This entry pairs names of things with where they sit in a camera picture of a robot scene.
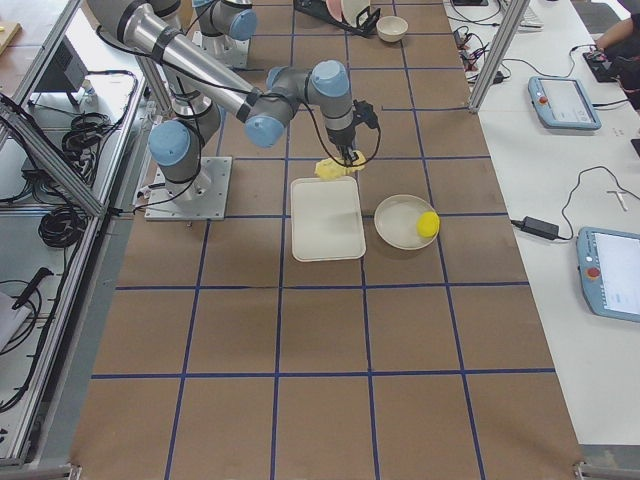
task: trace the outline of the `yellow object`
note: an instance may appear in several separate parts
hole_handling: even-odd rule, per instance
[[[440,231],[440,217],[436,212],[424,212],[416,223],[416,229],[421,237],[435,237]]]
[[[324,160],[316,163],[316,175],[322,180],[335,180],[336,178],[344,177],[345,175],[349,175],[350,173],[362,170],[364,168],[364,165],[362,164],[367,159],[364,158],[362,152],[358,150],[354,150],[354,153],[358,156],[358,158],[356,158],[355,162],[353,162],[353,167],[343,167],[342,165],[338,165],[333,158],[325,158]]]

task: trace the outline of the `yellow ball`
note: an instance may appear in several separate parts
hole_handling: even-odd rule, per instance
[[[416,229],[421,237],[435,237],[440,230],[440,217],[436,212],[424,212],[416,223]]]

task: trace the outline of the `white tray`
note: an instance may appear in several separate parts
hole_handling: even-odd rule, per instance
[[[291,230],[292,253],[301,262],[362,257],[366,244],[356,181],[294,180]]]

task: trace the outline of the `white plate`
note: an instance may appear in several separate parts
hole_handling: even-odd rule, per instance
[[[373,216],[378,234],[389,245],[402,250],[424,248],[435,240],[418,235],[418,219],[434,211],[425,200],[413,195],[394,195],[383,200]]]
[[[370,0],[342,0],[342,16],[352,27],[357,27],[358,14],[371,4]],[[360,23],[364,23],[367,16],[360,17]]]

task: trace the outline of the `person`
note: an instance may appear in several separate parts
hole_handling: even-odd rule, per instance
[[[596,49],[611,62],[625,59],[625,66],[617,68],[619,64],[615,64],[614,71],[633,108],[640,109],[640,13],[609,28],[596,40]]]

